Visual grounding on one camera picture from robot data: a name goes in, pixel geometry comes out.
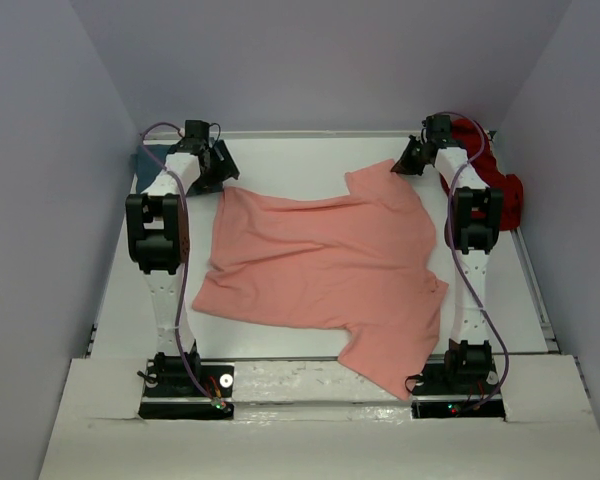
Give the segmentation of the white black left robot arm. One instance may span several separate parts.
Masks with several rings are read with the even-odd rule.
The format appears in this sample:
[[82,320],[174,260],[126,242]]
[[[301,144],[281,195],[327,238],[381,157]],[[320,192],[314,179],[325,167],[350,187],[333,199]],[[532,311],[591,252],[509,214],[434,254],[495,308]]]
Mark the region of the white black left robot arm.
[[240,171],[220,135],[217,123],[187,120],[182,128],[157,122],[140,134],[139,147],[157,166],[153,180],[125,200],[127,245],[149,288],[157,348],[138,376],[149,388],[168,388],[178,394],[193,392],[220,405],[217,388],[201,384],[201,362],[196,338],[184,306],[189,274],[189,194],[222,190]]

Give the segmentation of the pink t-shirt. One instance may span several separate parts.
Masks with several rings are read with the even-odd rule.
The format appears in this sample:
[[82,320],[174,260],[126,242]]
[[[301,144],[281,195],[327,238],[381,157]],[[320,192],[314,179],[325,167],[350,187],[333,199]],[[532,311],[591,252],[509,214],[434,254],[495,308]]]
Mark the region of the pink t-shirt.
[[299,201],[229,187],[194,310],[260,325],[339,329],[346,368],[407,399],[439,340],[448,286],[436,230],[391,161],[349,172],[344,196]]

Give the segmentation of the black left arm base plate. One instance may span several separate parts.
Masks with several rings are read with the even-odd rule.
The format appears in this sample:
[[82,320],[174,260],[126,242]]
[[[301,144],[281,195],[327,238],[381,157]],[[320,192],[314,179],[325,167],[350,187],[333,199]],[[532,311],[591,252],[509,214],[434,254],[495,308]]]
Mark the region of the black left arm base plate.
[[203,362],[197,380],[200,388],[181,365],[160,371],[149,363],[137,375],[144,382],[142,419],[224,421],[234,417],[235,368],[231,364]]

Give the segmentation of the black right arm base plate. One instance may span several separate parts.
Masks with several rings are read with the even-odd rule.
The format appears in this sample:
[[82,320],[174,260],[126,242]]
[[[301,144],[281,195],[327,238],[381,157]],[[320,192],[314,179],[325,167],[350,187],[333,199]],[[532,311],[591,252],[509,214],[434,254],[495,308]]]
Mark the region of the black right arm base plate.
[[442,363],[428,363],[422,373],[405,381],[410,393],[411,416],[415,420],[504,419],[502,396],[499,392],[493,393],[498,382],[494,366],[474,380],[452,382],[446,377]]

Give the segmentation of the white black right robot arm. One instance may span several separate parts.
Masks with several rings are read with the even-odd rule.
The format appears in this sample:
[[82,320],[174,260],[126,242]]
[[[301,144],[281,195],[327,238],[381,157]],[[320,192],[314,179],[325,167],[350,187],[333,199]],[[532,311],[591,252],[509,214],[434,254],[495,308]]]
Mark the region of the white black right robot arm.
[[421,135],[410,136],[394,173],[421,175],[432,166],[448,187],[444,238],[455,267],[454,321],[440,373],[427,371],[416,377],[423,387],[429,379],[446,392],[462,395],[484,385],[493,371],[490,336],[497,341],[493,321],[485,305],[487,266],[500,234],[504,194],[480,177],[474,161],[486,147],[482,128],[469,122],[478,134],[479,147],[470,154],[453,137],[451,112],[439,112],[423,122]]

